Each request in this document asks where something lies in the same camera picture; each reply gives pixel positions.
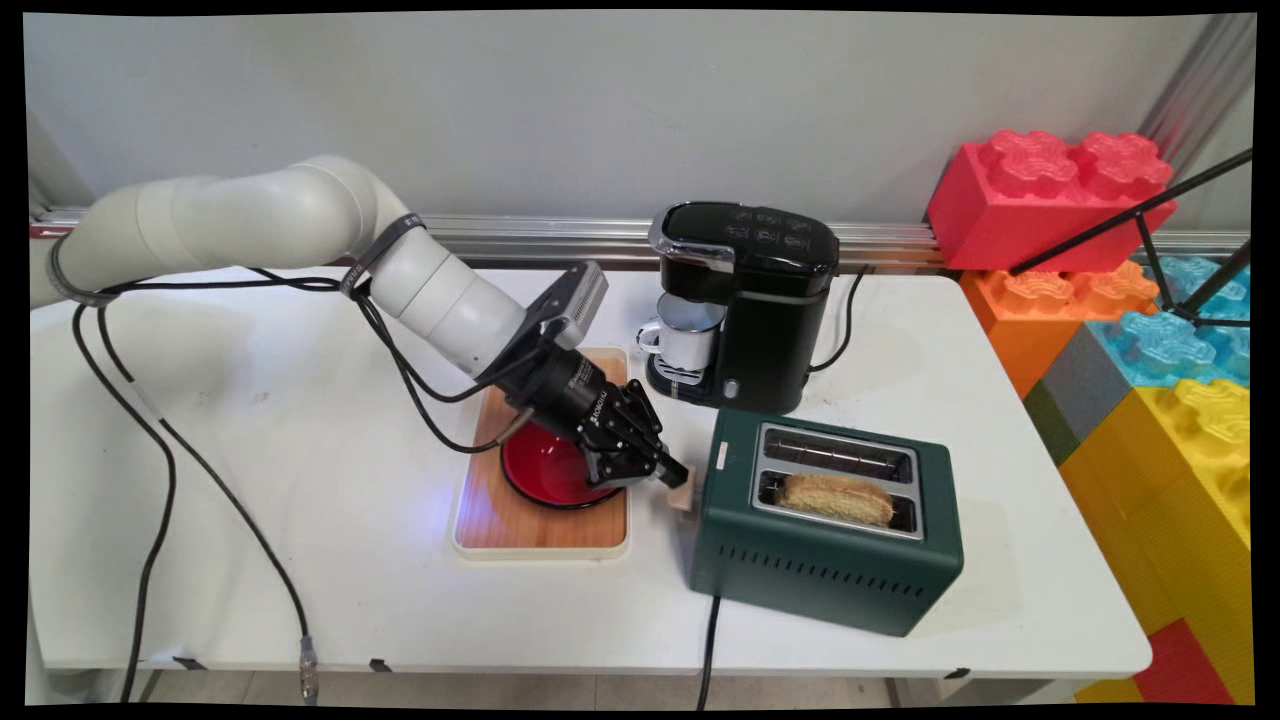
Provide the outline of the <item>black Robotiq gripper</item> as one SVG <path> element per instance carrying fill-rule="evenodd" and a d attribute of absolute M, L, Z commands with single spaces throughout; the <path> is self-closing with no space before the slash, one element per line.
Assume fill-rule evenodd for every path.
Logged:
<path fill-rule="evenodd" d="M 585 486 L 590 489 L 650 479 L 677 489 L 690 479 L 689 469 L 663 445 L 662 424 L 644 386 L 613 386 L 576 348 L 524 334 L 512 340 L 476 382 L 495 386 L 527 425 L 584 448 Z M 611 407 L 612 430 L 607 428 Z"/>

